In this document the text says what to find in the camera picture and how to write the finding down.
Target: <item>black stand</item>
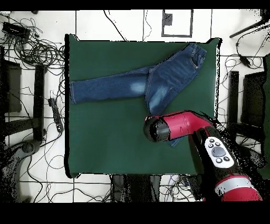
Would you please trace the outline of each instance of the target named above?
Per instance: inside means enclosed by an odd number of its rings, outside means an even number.
[[[241,33],[244,33],[248,30],[251,30],[253,28],[256,28],[258,26],[261,26],[261,25],[264,25],[265,23],[267,23],[270,20],[270,10],[260,10],[260,16],[262,17],[262,20],[260,20],[259,22],[255,23],[251,26],[248,26],[247,28],[244,28],[244,29],[232,34],[230,36],[230,38],[234,38],[235,36],[238,36]]]
[[[0,112],[0,200],[2,202],[21,202],[19,179],[22,160],[39,150],[45,135],[43,129],[45,72],[44,65],[35,66],[33,118],[6,123],[3,108],[8,107],[8,63],[4,59],[4,47],[0,46],[0,108],[2,108]],[[31,128],[33,129],[32,140],[18,143],[11,148],[5,145],[5,136]]]
[[[229,96],[228,96],[228,108],[227,108],[227,130],[230,133],[230,138],[236,140],[237,134],[252,138],[260,143],[264,142],[265,134],[263,127],[255,127],[250,124],[238,123],[238,85],[239,85],[239,72],[232,71],[229,74]],[[254,165],[257,168],[263,168],[266,165],[264,153],[259,154],[248,147],[240,146],[242,152],[246,152],[253,160]]]

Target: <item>wire bundle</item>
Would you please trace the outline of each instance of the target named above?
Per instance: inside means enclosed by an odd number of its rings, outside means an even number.
[[[189,199],[194,198],[194,196],[192,195],[191,189],[185,187],[185,183],[183,182],[183,177],[185,178],[185,175],[177,175],[178,179],[174,180],[173,176],[175,175],[171,175],[170,176],[170,180],[169,180],[169,184],[168,185],[163,185],[163,187],[165,187],[167,190],[165,193],[162,193],[160,191],[160,194],[164,195],[164,202],[168,202],[169,200],[169,196],[172,198],[172,202],[175,201],[181,201],[186,199],[189,202]]]

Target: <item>power strip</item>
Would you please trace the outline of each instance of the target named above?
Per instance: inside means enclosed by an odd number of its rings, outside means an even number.
[[[17,38],[20,38],[24,41],[27,41],[30,36],[30,30],[27,28],[24,28],[22,26],[14,25],[11,23],[4,22],[2,31],[6,34],[9,34],[11,36],[15,36]]]

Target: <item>gray button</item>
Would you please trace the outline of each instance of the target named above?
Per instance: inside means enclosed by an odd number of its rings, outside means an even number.
[[[221,158],[217,158],[217,159],[216,159],[216,162],[217,162],[217,163],[222,163],[222,159],[221,159]]]
[[[219,146],[216,146],[212,149],[212,155],[214,157],[222,157],[226,154],[225,150]]]
[[[230,161],[229,157],[224,156],[223,160]]]

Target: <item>jeans leg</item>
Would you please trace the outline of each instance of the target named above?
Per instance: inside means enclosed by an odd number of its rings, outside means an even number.
[[[88,101],[143,96],[151,68],[153,66],[101,78],[71,81],[71,101],[73,104],[78,104]]]
[[[206,50],[192,43],[149,70],[145,100],[152,115],[161,115],[176,95],[196,78],[205,56]],[[170,141],[170,145],[175,146],[179,140]]]

